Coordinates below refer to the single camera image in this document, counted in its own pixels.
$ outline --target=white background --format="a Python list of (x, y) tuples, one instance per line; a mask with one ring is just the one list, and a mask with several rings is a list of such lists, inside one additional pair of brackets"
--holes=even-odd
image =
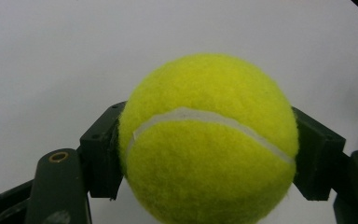
[[(0, 192), (78, 139), (150, 71), (194, 52), (262, 67), (292, 105), (358, 149), (358, 8), (350, 0), (0, 1)], [(260, 223), (336, 223), (292, 187)], [(94, 223), (157, 223), (126, 182)]]

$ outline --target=tennis ball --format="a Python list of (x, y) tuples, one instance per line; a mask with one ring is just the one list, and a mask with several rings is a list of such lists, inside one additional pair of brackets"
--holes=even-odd
[(132, 93), (119, 155), (138, 201), (163, 223), (256, 223), (296, 171), (296, 120), (277, 84), (224, 54), (166, 63)]

